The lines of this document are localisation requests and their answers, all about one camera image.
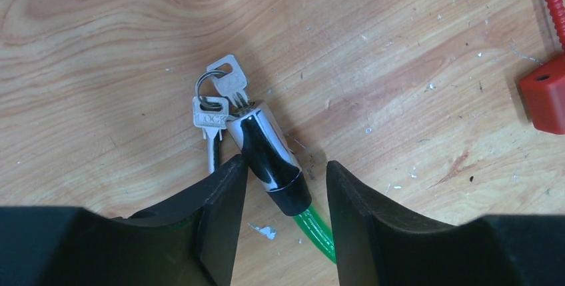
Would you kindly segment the green cable lock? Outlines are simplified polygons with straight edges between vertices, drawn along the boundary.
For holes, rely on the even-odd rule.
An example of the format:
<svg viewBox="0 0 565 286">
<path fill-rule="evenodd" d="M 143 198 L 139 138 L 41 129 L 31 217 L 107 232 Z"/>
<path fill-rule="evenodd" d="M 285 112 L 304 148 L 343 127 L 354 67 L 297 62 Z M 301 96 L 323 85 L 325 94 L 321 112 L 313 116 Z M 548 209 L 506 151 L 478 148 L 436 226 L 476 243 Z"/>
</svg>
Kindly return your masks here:
<svg viewBox="0 0 565 286">
<path fill-rule="evenodd" d="M 227 130 L 277 207 L 335 264 L 332 231 L 316 212 L 302 167 L 269 106 L 256 101 L 235 109 Z"/>
</svg>

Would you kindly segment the red cable lock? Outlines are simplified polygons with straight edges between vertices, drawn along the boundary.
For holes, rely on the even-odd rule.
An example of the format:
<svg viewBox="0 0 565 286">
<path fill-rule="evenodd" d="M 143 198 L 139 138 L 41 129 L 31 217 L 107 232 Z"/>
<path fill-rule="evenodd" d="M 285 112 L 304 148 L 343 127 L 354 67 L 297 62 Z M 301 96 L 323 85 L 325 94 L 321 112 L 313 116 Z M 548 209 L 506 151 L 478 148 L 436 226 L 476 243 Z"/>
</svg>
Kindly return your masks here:
<svg viewBox="0 0 565 286">
<path fill-rule="evenodd" d="M 545 0 L 561 46 L 564 46 L 564 1 Z M 523 77 L 519 84 L 526 112 L 539 131 L 564 134 L 564 54 Z"/>
</svg>

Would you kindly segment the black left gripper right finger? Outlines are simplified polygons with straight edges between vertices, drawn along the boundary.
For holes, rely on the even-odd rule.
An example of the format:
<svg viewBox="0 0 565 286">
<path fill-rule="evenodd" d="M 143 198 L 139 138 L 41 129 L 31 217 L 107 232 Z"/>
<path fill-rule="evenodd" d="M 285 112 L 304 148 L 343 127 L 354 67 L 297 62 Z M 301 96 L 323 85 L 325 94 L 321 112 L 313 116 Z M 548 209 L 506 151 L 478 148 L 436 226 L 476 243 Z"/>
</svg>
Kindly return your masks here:
<svg viewBox="0 0 565 286">
<path fill-rule="evenodd" d="M 564 217 L 483 215 L 449 225 L 326 166 L 341 285 L 563 285 Z"/>
</svg>

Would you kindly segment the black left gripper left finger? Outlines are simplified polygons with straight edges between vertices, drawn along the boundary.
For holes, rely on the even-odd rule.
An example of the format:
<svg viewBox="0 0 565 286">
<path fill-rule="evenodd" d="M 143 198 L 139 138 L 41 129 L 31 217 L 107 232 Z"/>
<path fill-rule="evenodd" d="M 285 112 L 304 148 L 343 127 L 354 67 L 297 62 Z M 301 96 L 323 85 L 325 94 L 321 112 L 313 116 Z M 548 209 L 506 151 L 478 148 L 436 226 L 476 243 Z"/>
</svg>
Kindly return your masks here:
<svg viewBox="0 0 565 286">
<path fill-rule="evenodd" d="M 128 218 L 2 207 L 2 285 L 229 285 L 248 167 L 213 174 Z"/>
</svg>

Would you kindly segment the silver key bunch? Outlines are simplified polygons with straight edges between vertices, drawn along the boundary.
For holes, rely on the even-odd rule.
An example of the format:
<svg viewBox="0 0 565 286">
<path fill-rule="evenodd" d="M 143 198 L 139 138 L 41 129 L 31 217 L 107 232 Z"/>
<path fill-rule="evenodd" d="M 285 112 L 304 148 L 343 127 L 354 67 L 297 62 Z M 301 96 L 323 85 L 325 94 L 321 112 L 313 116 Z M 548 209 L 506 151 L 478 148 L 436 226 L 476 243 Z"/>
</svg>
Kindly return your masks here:
<svg viewBox="0 0 565 286">
<path fill-rule="evenodd" d="M 216 96 L 203 95 L 201 86 L 210 80 Z M 203 132 L 207 142 L 208 171 L 214 173 L 221 164 L 220 144 L 223 131 L 231 118 L 231 107 L 242 108 L 249 104 L 245 89 L 249 82 L 237 58 L 225 55 L 207 66 L 196 82 L 193 97 L 193 124 Z"/>
</svg>

